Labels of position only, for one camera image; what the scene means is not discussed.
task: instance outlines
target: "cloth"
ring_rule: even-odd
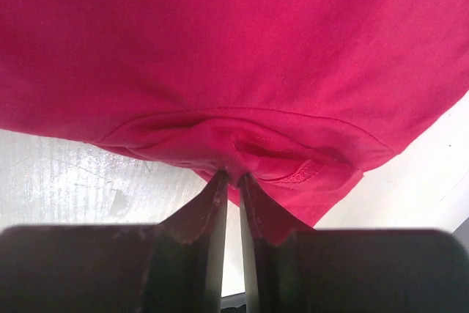
[[[310,225],[468,89],[469,0],[0,0],[0,128],[252,172]]]

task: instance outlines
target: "stitching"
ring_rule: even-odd
[[[301,169],[299,172],[297,172],[294,175],[288,177],[287,179],[279,180],[276,183],[294,183],[294,184],[304,183],[307,180],[314,179],[325,167],[326,167],[326,165],[323,165],[321,167],[321,169],[319,169],[317,172],[313,172],[312,174],[308,175],[307,177],[304,177],[303,175],[301,175],[301,172],[304,170],[304,169]],[[296,180],[295,179],[295,177],[298,176],[298,175],[301,176],[302,180]]]
[[[332,117],[317,117],[317,116],[312,116],[312,115],[307,115],[307,114],[301,114],[301,113],[296,113],[293,111],[282,111],[274,108],[250,108],[250,107],[215,107],[215,108],[201,108],[201,109],[188,109],[188,110],[182,110],[182,111],[163,111],[157,114],[145,114],[141,115],[140,117],[134,117],[127,122],[122,123],[121,125],[117,126],[115,129],[113,129],[110,133],[105,135],[102,139],[99,141],[95,142],[96,144],[102,143],[105,141],[108,137],[110,137],[112,134],[116,133],[120,128],[125,127],[126,125],[131,124],[132,122],[139,120],[139,119],[144,119],[146,117],[157,117],[157,116],[163,116],[163,115],[170,115],[170,114],[184,114],[184,113],[192,113],[192,112],[197,112],[197,111],[212,111],[212,110],[259,110],[259,111],[272,111],[272,112],[277,112],[277,113],[282,113],[282,114],[291,114],[291,115],[297,115],[301,117],[308,117],[310,119],[326,119],[326,120],[331,120],[331,121],[337,121],[341,122],[345,125],[352,126],[361,132],[365,133],[367,136],[372,137],[377,143],[381,144],[383,147],[387,148],[389,151],[391,151],[393,154],[396,154],[392,148],[390,148],[387,144],[381,142],[377,137],[373,136],[369,132],[365,131],[363,128],[358,127],[357,125],[354,125],[350,122],[346,122],[344,120],[332,118]]]
[[[268,137],[259,137],[259,136],[254,136],[255,139],[258,139],[260,141],[272,141],[272,139],[269,139]]]

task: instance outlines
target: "dark surface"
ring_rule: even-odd
[[[249,313],[469,312],[469,262],[437,231],[315,231],[240,183]]]
[[[220,312],[226,175],[158,225],[16,227],[0,312]]]
[[[0,312],[220,312],[226,187],[217,173],[156,225],[4,231]],[[469,261],[452,236],[315,231],[252,176],[240,187],[246,294],[223,313],[469,312]]]

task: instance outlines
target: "pink fabric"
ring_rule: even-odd
[[[0,128],[253,172],[310,225],[468,89],[469,0],[0,0]]]

